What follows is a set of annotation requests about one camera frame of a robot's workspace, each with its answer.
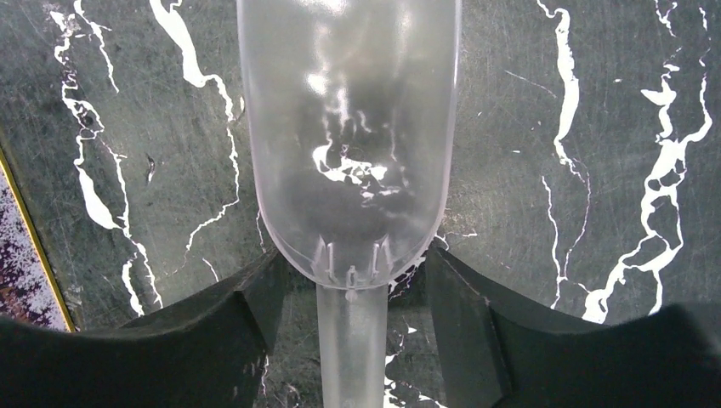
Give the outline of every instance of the black marble surface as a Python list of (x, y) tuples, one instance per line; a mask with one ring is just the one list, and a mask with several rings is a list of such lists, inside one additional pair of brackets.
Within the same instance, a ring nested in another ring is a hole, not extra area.
[[(0, 1), (0, 143), (80, 329), (173, 303), (272, 245), (242, 118), (235, 7)], [(598, 323), (720, 299), (719, 10), (464, 2), (436, 242)], [(89, 180), (94, 194), (83, 194)], [(298, 289), (260, 406), (320, 404), (314, 319), (312, 286)], [(442, 403), (422, 304), (390, 310), (389, 355), (400, 335), (387, 375)]]

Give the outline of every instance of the speckled patterned object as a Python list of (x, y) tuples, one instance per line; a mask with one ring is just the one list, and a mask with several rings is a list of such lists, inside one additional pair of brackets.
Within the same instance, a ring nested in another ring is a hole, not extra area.
[(67, 330), (4, 173), (0, 175), (0, 314)]

